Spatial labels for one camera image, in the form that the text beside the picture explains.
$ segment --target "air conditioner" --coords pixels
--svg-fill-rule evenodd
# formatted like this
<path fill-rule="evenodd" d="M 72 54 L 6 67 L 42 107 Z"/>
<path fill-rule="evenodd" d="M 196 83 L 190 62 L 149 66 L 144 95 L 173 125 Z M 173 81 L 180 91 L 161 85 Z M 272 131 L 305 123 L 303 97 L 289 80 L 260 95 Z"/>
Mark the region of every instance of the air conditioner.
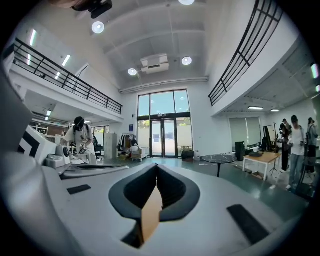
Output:
<path fill-rule="evenodd" d="M 153 74 L 169 70 L 167 54 L 152 55 L 141 59 L 143 68 L 142 72 Z"/>

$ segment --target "railing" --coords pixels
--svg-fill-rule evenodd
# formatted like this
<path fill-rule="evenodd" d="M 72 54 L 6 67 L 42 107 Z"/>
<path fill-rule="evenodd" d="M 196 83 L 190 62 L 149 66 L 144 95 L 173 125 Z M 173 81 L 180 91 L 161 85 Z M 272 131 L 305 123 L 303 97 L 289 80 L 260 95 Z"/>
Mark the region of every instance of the railing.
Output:
<path fill-rule="evenodd" d="M 275 32 L 283 11 L 273 0 L 256 0 L 244 35 L 222 77 L 209 94 L 214 106 L 245 74 Z"/>
<path fill-rule="evenodd" d="M 19 39 L 15 41 L 14 53 L 13 63 L 17 66 L 79 97 L 121 115 L 123 106 L 120 103 L 96 90 Z"/>

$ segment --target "double door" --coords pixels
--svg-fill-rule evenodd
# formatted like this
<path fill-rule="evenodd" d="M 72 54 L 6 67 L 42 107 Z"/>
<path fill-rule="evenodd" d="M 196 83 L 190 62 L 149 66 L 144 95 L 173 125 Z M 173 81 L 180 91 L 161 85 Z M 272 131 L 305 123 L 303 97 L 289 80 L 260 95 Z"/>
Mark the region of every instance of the double door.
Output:
<path fill-rule="evenodd" d="M 153 158 L 178 158 L 176 118 L 151 121 L 150 156 Z"/>

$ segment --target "white t-shirt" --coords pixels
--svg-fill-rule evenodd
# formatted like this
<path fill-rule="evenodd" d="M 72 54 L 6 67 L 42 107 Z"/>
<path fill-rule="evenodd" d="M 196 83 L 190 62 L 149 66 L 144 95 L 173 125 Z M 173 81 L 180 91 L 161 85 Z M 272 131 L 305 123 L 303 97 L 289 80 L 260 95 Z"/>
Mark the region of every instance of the white t-shirt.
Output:
<path fill-rule="evenodd" d="M 305 140 L 306 134 L 303 128 L 295 129 L 292 128 L 292 134 L 289 137 L 288 144 L 292 143 L 291 154 L 297 156 L 305 155 Z"/>
<path fill-rule="evenodd" d="M 67 142 L 75 142 L 76 144 L 76 151 L 79 153 L 80 151 L 80 145 L 87 143 L 89 140 L 93 140 L 94 135 L 92 134 L 91 126 L 88 124 L 84 124 L 81 131 L 74 132 L 74 128 L 71 127 L 66 135 L 64 136 L 64 140 Z M 90 151 L 92 151 L 92 147 L 89 145 L 87 147 Z"/>

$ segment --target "black marble table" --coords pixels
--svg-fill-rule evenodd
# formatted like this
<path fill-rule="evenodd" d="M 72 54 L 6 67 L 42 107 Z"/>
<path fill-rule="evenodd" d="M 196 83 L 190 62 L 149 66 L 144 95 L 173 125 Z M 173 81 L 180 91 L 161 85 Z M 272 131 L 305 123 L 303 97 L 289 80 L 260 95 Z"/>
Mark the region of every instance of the black marble table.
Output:
<path fill-rule="evenodd" d="M 230 164 L 237 160 L 235 155 L 230 155 L 230 154 L 210 154 L 210 155 L 202 156 L 200 159 L 205 162 L 218 165 L 217 177 L 220 176 L 220 167 L 222 164 Z"/>

